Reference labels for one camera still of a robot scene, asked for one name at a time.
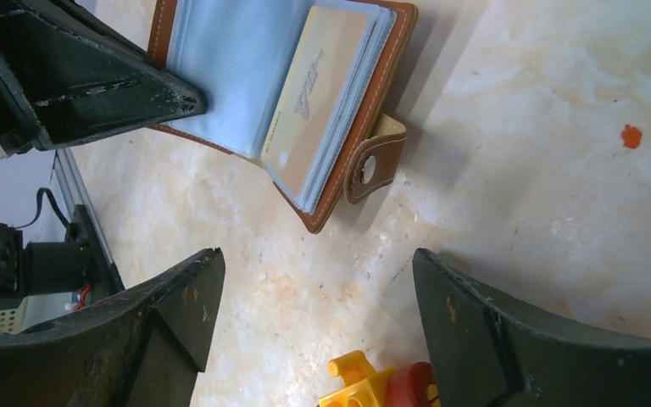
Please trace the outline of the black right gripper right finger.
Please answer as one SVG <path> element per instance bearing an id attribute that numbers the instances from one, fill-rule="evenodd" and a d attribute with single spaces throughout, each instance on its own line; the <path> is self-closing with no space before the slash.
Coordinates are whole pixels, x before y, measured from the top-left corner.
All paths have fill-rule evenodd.
<path id="1" fill-rule="evenodd" d="M 445 406 L 651 406 L 651 338 L 564 318 L 425 248 L 415 292 Z"/>

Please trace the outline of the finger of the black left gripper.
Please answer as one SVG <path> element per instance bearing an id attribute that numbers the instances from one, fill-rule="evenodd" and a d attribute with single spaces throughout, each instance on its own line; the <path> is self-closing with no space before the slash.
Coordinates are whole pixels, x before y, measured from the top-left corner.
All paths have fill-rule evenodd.
<path id="1" fill-rule="evenodd" d="M 201 91 L 73 1 L 0 1 L 0 159 L 202 114 Z"/>

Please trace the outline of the brown leather card holder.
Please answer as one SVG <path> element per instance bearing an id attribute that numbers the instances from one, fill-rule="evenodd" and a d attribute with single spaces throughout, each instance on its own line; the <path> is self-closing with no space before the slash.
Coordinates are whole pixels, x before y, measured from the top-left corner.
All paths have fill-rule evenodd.
<path id="1" fill-rule="evenodd" d="M 376 22 L 353 61 L 303 207 L 275 183 L 261 153 L 314 5 L 351 6 Z M 357 204 L 396 175 L 407 131 L 382 105 L 417 18 L 414 4 L 395 1 L 160 1 L 147 53 L 201 91 L 207 108 L 159 129 L 256 164 L 318 233 L 340 198 Z"/>

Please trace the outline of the gold VIP card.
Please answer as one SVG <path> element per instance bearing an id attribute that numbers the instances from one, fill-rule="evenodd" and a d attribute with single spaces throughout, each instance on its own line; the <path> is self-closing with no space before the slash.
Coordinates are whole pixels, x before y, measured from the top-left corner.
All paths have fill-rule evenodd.
<path id="1" fill-rule="evenodd" d="M 261 153 L 265 169 L 296 205 L 309 204 L 342 89 L 375 22 L 374 13 L 351 6 L 309 11 Z"/>

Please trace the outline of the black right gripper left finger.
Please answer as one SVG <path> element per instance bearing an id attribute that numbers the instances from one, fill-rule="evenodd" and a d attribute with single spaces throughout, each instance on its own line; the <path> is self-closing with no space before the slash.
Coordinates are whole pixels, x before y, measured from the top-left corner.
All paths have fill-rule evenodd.
<path id="1" fill-rule="evenodd" d="M 0 406 L 187 406 L 206 369 L 225 257 L 203 249 L 74 313 L 0 334 Z"/>

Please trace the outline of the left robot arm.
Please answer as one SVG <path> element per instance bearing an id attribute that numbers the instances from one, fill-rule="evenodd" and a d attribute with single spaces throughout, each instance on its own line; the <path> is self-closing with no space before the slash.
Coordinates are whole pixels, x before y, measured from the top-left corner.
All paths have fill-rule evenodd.
<path id="1" fill-rule="evenodd" d="M 74 1 L 0 1 L 0 159 L 70 148 L 202 114 L 204 94 Z M 0 309 L 77 291 L 94 245 L 25 243 L 0 223 Z"/>

